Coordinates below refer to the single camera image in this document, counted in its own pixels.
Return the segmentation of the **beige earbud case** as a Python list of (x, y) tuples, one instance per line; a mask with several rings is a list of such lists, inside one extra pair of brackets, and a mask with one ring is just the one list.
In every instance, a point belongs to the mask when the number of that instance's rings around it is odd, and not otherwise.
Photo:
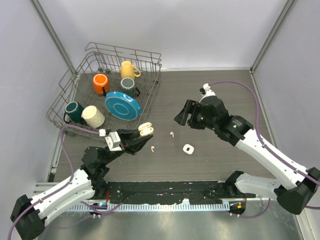
[(138, 131), (141, 137), (151, 135), (154, 132), (153, 124), (151, 122), (145, 122), (138, 127)]

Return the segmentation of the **white earbud charging case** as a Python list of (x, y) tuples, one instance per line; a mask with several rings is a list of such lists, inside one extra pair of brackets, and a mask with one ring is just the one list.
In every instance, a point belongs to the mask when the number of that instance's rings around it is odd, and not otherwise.
[(182, 147), (182, 151), (188, 155), (192, 155), (194, 153), (195, 148), (190, 144), (185, 144)]

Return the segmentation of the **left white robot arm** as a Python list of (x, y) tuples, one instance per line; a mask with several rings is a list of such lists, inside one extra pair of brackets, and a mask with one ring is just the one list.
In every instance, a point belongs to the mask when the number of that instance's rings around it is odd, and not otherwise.
[(46, 226), (73, 205), (91, 198), (102, 199), (108, 189), (104, 180), (109, 171), (107, 165), (124, 153), (135, 155), (154, 133), (150, 122), (133, 130), (80, 130), (104, 138), (106, 147), (88, 147), (83, 153), (81, 167), (77, 170), (70, 168), (70, 177), (33, 197), (25, 194), (20, 196), (10, 216), (12, 226), (8, 239), (16, 230), (21, 239), (34, 240)]

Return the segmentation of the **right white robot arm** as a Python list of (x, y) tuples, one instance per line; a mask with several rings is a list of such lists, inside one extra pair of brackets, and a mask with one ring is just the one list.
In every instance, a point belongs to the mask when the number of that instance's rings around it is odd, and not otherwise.
[(192, 129), (210, 129), (223, 141), (244, 151), (263, 165), (273, 179), (235, 171), (226, 184), (226, 193), (233, 198), (250, 193), (277, 200), (291, 214), (299, 215), (317, 192), (320, 171), (306, 168), (287, 157), (268, 141), (245, 118), (230, 115), (223, 101), (216, 96), (200, 101), (188, 99), (174, 118), (179, 125)]

